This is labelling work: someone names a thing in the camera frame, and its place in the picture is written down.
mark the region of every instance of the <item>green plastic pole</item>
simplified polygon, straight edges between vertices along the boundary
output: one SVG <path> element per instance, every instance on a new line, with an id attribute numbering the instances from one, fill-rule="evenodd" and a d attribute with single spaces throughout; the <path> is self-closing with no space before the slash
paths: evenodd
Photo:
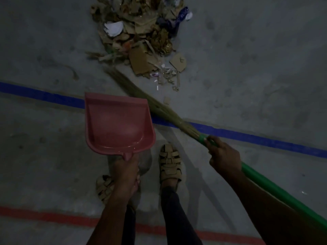
<path id="1" fill-rule="evenodd" d="M 204 139 L 206 137 L 207 136 L 205 134 L 202 134 L 198 142 L 200 142 L 205 146 Z M 217 144 L 214 141 L 210 141 L 210 142 L 211 144 L 217 146 Z M 279 199 L 281 202 L 291 207 L 298 213 L 304 214 L 309 218 L 313 219 L 318 224 L 320 224 L 325 231 L 327 231 L 326 219 L 315 213 L 309 207 L 304 205 L 302 202 L 298 201 L 296 198 L 294 198 L 284 189 L 280 188 L 278 185 L 276 185 L 275 183 L 264 177 L 262 174 L 256 172 L 253 168 L 251 168 L 249 165 L 245 164 L 244 162 L 242 162 L 242 172 L 245 174 L 245 176 L 248 179 L 253 181 L 255 184 L 257 184 L 259 187 L 264 189 L 266 192 L 270 193 L 272 196 Z"/>

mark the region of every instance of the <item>black leggings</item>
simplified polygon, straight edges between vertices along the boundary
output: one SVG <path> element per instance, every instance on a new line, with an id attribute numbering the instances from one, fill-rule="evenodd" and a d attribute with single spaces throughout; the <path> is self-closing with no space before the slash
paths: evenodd
<path id="1" fill-rule="evenodd" d="M 171 186 L 161 191 L 161 208 L 166 222 L 168 245 L 202 244 L 182 209 L 177 193 Z M 135 213 L 130 206 L 127 206 L 122 245 L 134 245 L 134 241 Z"/>

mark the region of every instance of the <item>sandal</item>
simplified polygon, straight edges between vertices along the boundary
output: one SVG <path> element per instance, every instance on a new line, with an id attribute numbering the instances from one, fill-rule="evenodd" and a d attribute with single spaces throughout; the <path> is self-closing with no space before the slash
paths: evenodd
<path id="1" fill-rule="evenodd" d="M 161 147 L 159 153 L 160 184 L 166 179 L 178 179 L 178 182 L 182 180 L 181 162 L 178 150 L 171 144 Z"/>
<path id="2" fill-rule="evenodd" d="M 109 175 L 102 175 L 96 180 L 96 193 L 106 205 L 115 187 L 113 179 Z"/>

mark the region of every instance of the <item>broom bristles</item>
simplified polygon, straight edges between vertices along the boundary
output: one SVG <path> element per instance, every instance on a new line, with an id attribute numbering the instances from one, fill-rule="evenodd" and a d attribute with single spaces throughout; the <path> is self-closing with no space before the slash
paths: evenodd
<path id="1" fill-rule="evenodd" d="M 121 73 L 119 70 L 113 67 L 106 67 L 104 68 L 104 71 L 108 75 L 110 75 L 129 96 L 147 99 L 150 111 L 152 113 L 174 124 L 182 132 L 186 133 L 195 140 L 199 139 L 201 133 L 197 129 L 195 129 L 194 126 L 192 126 L 190 123 L 185 122 L 171 108 L 165 106 L 152 96 L 143 92 L 138 86 L 131 82 L 129 78 L 123 73 Z"/>

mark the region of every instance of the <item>red line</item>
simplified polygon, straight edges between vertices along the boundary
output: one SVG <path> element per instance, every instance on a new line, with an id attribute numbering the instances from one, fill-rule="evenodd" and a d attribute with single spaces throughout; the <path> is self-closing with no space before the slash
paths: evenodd
<path id="1" fill-rule="evenodd" d="M 73 216 L 73 215 L 51 213 L 51 212 L 38 212 L 38 211 L 31 211 L 31 210 L 24 210 L 24 209 L 15 209 L 15 208 L 4 207 L 4 206 L 0 206 L 0 216 L 44 221 L 44 222 L 54 222 L 54 223 L 84 226 L 84 227 L 95 227 L 99 221 L 98 218 Z M 153 235 L 166 235 L 165 227 L 149 226 L 140 223 L 136 224 L 136 232 L 153 234 Z M 196 230 L 196 233 L 198 234 L 201 240 L 250 244 L 250 245 L 265 245 L 262 239 L 256 237 L 199 231 L 199 230 Z"/>

